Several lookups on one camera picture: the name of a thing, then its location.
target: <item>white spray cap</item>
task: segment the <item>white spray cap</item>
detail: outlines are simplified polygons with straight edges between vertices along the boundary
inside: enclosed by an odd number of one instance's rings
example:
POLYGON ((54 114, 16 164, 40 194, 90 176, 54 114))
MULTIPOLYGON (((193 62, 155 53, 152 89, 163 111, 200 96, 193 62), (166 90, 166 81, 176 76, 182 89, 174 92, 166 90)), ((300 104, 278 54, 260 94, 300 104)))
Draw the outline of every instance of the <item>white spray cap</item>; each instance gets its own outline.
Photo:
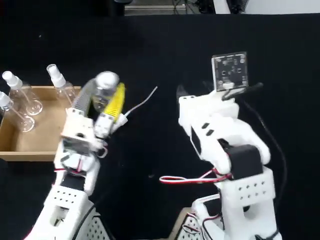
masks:
POLYGON ((0 107, 5 107, 10 103, 10 97, 4 92, 0 91, 0 107))
POLYGON ((113 89, 119 82, 119 76, 112 71, 103 71, 95 77, 95 82, 103 89, 113 89))
POLYGON ((46 67, 46 70, 48 71, 51 77, 51 81, 56 88, 61 88, 63 85, 66 84, 66 79, 60 73, 59 69, 57 68, 57 65, 50 64, 46 67))
POLYGON ((23 83, 21 79, 15 76, 10 71, 5 71, 4 73, 2 73, 2 78, 6 81, 8 86, 13 90, 18 90, 22 87, 23 83))

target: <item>black table surface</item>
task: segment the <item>black table surface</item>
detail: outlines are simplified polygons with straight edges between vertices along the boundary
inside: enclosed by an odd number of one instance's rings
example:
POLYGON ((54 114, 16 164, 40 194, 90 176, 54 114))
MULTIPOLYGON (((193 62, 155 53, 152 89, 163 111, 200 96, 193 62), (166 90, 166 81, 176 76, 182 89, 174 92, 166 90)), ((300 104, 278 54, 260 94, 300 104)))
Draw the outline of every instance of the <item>black table surface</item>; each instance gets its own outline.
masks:
MULTIPOLYGON (((188 15, 84 18, 2 22, 0 70, 11 70, 32 85, 50 85, 46 66, 58 65, 74 85, 102 71, 119 74, 126 85, 125 107, 152 99, 109 144, 101 162, 95 201, 117 239, 169 235, 183 207, 217 192, 212 185, 163 185, 162 175, 196 177, 210 168, 197 158, 178 125, 176 88, 205 94, 212 80, 211 56, 247 51, 249 81, 264 83, 246 97, 266 121, 288 161, 288 184, 277 213, 284 239, 316 236, 319 167, 318 107, 320 15, 188 15)), ((2 91, 8 91, 3 81, 2 91)), ((279 153, 254 115, 240 118, 270 146, 279 190, 279 153)), ((2 239, 20 240, 36 221, 55 175, 49 162, 10 162, 1 197, 2 239)))

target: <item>circuit board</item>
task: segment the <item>circuit board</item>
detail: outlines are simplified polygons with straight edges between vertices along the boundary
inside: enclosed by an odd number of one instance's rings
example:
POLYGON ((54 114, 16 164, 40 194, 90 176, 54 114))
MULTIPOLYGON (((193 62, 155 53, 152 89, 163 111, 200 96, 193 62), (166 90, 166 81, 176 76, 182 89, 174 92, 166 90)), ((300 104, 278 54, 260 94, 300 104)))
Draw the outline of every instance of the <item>circuit board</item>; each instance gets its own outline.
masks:
POLYGON ((214 88, 217 92, 248 86, 246 52, 214 55, 211 63, 214 88))

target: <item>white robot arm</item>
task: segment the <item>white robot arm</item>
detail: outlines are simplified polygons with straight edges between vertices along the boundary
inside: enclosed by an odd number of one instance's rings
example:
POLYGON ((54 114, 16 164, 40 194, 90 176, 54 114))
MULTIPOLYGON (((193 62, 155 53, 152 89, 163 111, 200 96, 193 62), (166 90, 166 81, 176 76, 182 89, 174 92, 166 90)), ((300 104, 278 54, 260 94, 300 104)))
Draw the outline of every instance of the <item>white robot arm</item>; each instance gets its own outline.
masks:
MULTIPOLYGON (((215 90, 202 96, 178 94, 178 122, 199 158, 212 163, 218 176, 233 176, 212 181, 219 194, 193 202, 193 214, 186 216, 178 240, 186 235, 209 240, 282 239, 275 218, 273 172, 264 166, 271 158, 269 148, 249 124, 238 119, 239 106, 233 97, 248 87, 246 62, 244 52, 214 56, 215 90), (209 203, 221 205, 220 212, 213 214, 209 203)), ((205 182, 206 175, 197 181, 205 182)))
POLYGON ((93 94, 91 82, 81 90, 74 106, 66 111, 54 158, 56 179, 25 240, 110 240, 111 234, 101 223, 100 214, 89 196, 95 189, 100 169, 97 151, 105 150, 102 157, 107 154, 103 139, 124 125, 128 114, 137 107, 126 114, 121 113, 124 91, 124 85, 120 83, 95 124, 85 115, 93 94))

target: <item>cardboard box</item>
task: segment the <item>cardboard box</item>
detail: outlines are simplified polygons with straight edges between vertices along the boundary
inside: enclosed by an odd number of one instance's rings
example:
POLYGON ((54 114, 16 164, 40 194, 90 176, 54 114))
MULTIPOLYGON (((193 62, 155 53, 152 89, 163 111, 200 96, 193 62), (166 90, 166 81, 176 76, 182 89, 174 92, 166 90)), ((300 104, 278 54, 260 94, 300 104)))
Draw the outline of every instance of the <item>cardboard box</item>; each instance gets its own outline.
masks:
MULTIPOLYGON (((76 94, 80 91, 75 86, 76 94)), ((33 86, 43 110, 33 116, 34 129, 19 132, 5 117, 0 125, 0 158, 6 161, 52 162, 56 155, 60 133, 66 121, 66 110, 56 99, 53 86, 33 86)))

